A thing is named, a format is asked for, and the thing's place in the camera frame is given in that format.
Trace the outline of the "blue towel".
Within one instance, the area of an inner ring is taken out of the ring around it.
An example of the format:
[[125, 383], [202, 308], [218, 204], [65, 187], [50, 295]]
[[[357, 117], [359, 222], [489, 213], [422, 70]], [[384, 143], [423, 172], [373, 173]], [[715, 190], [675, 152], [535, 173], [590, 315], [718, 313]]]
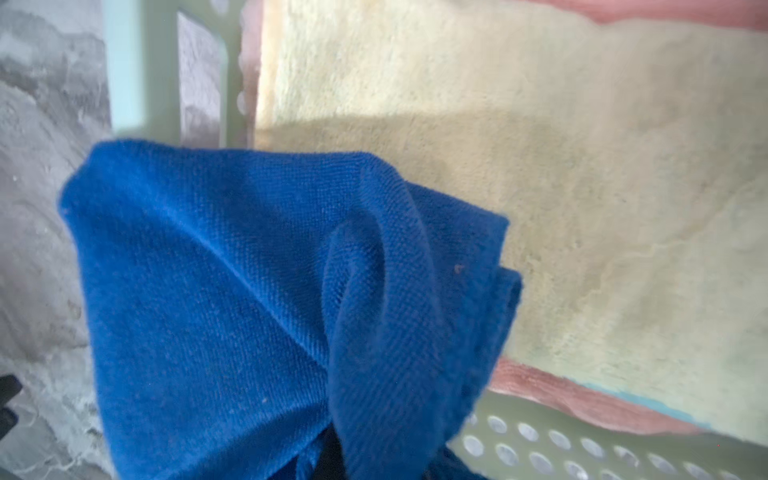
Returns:
[[468, 479], [507, 220], [362, 152], [96, 145], [59, 210], [123, 479]]

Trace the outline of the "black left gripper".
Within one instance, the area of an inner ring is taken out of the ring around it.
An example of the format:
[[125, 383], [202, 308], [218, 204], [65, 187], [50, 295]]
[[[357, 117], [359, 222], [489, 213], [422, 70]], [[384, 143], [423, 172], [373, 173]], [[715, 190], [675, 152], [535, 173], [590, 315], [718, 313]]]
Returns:
[[8, 406], [23, 387], [14, 375], [0, 378], [0, 439], [3, 439], [19, 422], [18, 415]]

